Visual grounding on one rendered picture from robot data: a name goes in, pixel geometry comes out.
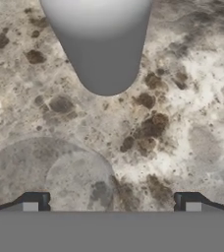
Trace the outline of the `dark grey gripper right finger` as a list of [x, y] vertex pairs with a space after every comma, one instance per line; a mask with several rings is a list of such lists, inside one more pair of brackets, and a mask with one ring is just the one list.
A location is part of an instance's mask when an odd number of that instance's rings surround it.
[[224, 211], [224, 205], [212, 202], [198, 192], [176, 192], [175, 212], [214, 212]]

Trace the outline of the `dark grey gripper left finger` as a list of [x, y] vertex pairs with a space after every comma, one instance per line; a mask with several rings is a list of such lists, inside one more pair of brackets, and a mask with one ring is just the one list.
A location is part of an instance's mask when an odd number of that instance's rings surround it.
[[49, 192], [26, 192], [12, 202], [0, 205], [0, 211], [50, 212]]

